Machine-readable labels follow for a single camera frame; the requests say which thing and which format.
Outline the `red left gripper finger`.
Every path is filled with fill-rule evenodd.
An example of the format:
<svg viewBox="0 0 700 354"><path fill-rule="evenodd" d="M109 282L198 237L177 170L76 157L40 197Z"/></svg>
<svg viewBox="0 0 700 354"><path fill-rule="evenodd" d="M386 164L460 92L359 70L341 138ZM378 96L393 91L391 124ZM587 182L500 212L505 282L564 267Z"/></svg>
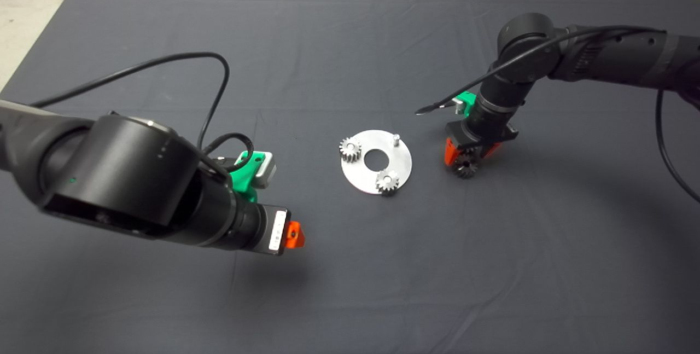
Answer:
<svg viewBox="0 0 700 354"><path fill-rule="evenodd" d="M300 222L290 221L287 227L286 249L298 249L305 246L305 234Z"/></svg>

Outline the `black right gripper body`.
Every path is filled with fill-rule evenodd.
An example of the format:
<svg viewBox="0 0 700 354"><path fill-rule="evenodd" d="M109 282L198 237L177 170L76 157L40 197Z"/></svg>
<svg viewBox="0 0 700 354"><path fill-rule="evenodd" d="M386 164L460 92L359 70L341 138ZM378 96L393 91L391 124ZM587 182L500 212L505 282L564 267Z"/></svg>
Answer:
<svg viewBox="0 0 700 354"><path fill-rule="evenodd" d="M447 138L456 150L487 148L514 140L518 130L509 123L507 115L475 115L453 120L445 126Z"/></svg>

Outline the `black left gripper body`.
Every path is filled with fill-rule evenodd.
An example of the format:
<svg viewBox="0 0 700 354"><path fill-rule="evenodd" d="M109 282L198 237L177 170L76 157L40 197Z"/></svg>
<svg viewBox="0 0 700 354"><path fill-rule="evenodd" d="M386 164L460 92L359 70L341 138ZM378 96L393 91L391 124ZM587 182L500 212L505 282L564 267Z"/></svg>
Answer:
<svg viewBox="0 0 700 354"><path fill-rule="evenodd" d="M259 207L261 233L255 242L255 251L270 256L282 256L287 244L290 210L277 205Z"/></svg>

